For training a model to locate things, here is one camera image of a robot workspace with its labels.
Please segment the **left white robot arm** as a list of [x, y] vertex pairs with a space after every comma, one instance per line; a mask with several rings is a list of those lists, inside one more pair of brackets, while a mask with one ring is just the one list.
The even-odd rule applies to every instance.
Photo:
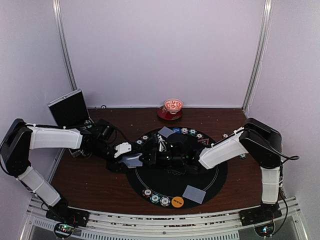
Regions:
[[0, 144], [0, 164], [7, 175], [52, 209], [55, 217], [67, 222], [72, 218], [72, 211], [66, 198], [36, 169], [33, 159], [40, 161], [53, 149], [74, 149], [120, 165], [122, 157], [139, 153], [140, 147], [128, 139], [111, 145], [109, 137], [115, 130], [115, 126], [102, 119], [96, 123], [55, 126], [16, 118]]

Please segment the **orange black chips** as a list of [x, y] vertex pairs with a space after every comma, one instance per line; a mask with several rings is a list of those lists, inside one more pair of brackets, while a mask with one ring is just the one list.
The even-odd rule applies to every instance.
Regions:
[[203, 138], [203, 135], [202, 135], [201, 133], [198, 133], [198, 134], [196, 135], [196, 137], [197, 137], [198, 140], [200, 140], [200, 139]]
[[149, 188], [146, 188], [142, 191], [142, 195], [145, 197], [145, 198], [150, 198], [152, 195], [153, 195], [153, 191]]
[[143, 135], [142, 138], [141, 138], [143, 141], [146, 141], [149, 139], [149, 137], [147, 135]]

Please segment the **blue small blind button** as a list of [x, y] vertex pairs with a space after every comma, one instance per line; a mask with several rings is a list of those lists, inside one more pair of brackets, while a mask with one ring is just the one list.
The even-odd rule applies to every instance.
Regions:
[[174, 127], [173, 129], [172, 129], [175, 133], [178, 133], [178, 134], [180, 134], [182, 131], [181, 131], [181, 128], [179, 128], [179, 127]]

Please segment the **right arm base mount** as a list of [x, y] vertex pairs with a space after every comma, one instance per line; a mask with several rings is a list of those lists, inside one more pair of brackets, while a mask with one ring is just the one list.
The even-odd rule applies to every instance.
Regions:
[[241, 210], [239, 212], [242, 226], [254, 225], [254, 231], [259, 237], [271, 237], [276, 231], [274, 220], [282, 216], [281, 210], [272, 211], [261, 207]]

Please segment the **single grey playing card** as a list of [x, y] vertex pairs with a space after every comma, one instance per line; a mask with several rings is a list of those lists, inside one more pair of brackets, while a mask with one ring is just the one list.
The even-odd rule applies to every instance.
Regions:
[[163, 136], [163, 137], [165, 137], [165, 138], [168, 138], [170, 135], [174, 134], [175, 132], [174, 132], [172, 129], [164, 126], [164, 127], [162, 127], [162, 128], [158, 131], [158, 133], [159, 133], [161, 136]]

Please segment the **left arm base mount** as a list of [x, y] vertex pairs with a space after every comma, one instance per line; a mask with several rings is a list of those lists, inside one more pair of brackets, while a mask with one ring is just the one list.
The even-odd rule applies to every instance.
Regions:
[[76, 228], [86, 227], [90, 213], [85, 210], [79, 210], [75, 208], [67, 208], [66, 216], [54, 212], [53, 209], [46, 211], [46, 218], [55, 220], [57, 223], [53, 227], [53, 233], [58, 239], [69, 238]]

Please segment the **grey playing card deck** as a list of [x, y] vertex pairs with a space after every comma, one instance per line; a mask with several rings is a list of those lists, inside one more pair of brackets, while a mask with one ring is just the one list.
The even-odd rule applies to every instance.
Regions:
[[142, 167], [143, 162], [140, 160], [141, 153], [123, 156], [120, 163], [124, 163], [129, 169]]

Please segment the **orange big blind button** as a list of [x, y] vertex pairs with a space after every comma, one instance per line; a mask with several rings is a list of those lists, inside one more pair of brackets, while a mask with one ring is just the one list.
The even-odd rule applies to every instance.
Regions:
[[175, 196], [172, 198], [171, 204], [174, 208], [181, 208], [184, 205], [184, 199], [180, 196]]

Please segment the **red black triangle marker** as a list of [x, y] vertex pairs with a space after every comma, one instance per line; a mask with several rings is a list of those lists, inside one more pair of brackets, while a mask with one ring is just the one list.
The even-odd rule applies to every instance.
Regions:
[[208, 146], [210, 144], [210, 139], [209, 138], [202, 138], [202, 139], [199, 139], [198, 142], [200, 144], [203, 144], [205, 146]]

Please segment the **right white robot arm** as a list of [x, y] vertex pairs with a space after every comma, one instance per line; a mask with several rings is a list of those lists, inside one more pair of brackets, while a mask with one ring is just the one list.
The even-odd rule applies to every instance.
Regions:
[[283, 154], [281, 134], [254, 118], [248, 118], [242, 127], [212, 145], [204, 145], [183, 133], [167, 136], [164, 151], [159, 151], [159, 145], [159, 140], [153, 140], [142, 146], [139, 160], [148, 167], [173, 168], [194, 175], [237, 156], [251, 155], [262, 173], [261, 205], [256, 210], [261, 221], [268, 220], [278, 209], [283, 164], [300, 158]]

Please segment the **green chips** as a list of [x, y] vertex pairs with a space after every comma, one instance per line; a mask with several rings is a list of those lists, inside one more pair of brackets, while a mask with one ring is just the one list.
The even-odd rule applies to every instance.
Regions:
[[150, 199], [151, 203], [157, 204], [157, 203], [159, 203], [161, 198], [158, 194], [152, 194], [149, 199]]
[[139, 145], [142, 145], [143, 141], [139, 139], [139, 140], [136, 141], [136, 143], [139, 144]]
[[188, 133], [192, 136], [195, 136], [197, 134], [197, 131], [195, 129], [190, 129]]

